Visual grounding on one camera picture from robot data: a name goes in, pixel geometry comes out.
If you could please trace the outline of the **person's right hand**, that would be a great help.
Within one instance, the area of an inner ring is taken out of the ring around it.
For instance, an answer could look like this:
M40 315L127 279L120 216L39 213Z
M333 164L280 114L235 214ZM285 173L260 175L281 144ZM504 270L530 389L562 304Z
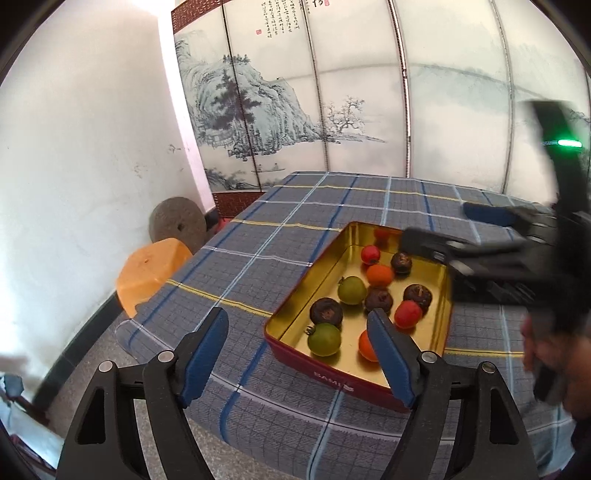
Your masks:
M590 329L577 336L555 335L542 340L534 338L532 319L526 317L522 327L524 369L534 371L534 362L562 374L566 379L564 409L575 419L590 417Z

